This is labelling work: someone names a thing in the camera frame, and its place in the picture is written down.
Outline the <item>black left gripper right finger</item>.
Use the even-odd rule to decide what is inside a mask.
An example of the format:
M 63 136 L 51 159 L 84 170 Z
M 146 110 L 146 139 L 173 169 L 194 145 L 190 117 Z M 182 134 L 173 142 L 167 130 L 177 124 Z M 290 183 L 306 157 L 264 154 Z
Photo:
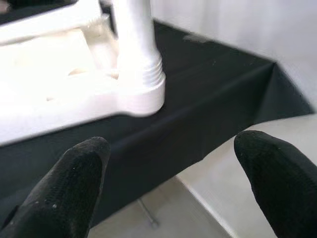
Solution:
M 262 131 L 237 134 L 234 152 L 277 238 L 317 238 L 317 166 Z

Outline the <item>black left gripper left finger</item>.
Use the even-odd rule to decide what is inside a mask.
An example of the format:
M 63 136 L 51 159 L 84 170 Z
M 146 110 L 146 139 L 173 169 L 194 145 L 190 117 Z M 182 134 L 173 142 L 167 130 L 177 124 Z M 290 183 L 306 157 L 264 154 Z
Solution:
M 0 238 L 87 238 L 109 158 L 102 137 L 68 149 L 11 212 Z

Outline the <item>white plastic table leg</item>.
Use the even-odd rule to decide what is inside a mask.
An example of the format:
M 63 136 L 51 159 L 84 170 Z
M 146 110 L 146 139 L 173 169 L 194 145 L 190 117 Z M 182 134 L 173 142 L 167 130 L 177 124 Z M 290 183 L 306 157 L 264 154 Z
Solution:
M 119 79 L 154 86 L 163 75 L 157 50 L 150 0 L 112 0 L 118 35 Z

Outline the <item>thin metal table leg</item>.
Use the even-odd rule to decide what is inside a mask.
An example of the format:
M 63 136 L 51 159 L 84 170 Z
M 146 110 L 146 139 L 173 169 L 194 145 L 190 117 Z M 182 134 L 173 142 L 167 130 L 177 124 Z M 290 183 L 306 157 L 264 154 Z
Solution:
M 143 213 L 147 217 L 150 225 L 152 228 L 157 228 L 159 226 L 159 223 L 157 219 L 154 217 L 154 215 L 150 212 L 150 210 L 146 207 L 142 199 L 137 200 L 139 206 L 142 208 Z

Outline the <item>white plastic table top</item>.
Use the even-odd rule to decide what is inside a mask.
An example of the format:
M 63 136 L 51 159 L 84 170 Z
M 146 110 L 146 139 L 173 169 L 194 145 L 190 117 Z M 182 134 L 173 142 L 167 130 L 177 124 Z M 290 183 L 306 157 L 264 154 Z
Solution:
M 0 0 L 0 147 L 164 104 L 157 85 L 119 79 L 112 0 Z

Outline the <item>black tablecloth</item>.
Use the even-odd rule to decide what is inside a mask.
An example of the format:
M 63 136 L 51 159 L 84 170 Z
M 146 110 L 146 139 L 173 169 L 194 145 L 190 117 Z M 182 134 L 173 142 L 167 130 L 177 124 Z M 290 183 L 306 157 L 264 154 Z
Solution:
M 111 146 L 93 223 L 109 217 L 251 125 L 313 113 L 275 63 L 155 24 L 167 71 L 154 115 L 118 115 L 0 147 L 0 226 L 65 150 L 90 137 Z

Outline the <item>grey tape patch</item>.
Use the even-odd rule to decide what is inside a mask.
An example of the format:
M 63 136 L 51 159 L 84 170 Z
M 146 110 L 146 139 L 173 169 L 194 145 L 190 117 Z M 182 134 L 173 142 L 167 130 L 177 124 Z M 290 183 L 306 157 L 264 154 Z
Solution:
M 183 40 L 195 44 L 207 44 L 211 42 L 209 38 L 197 34 L 187 34 L 183 37 Z

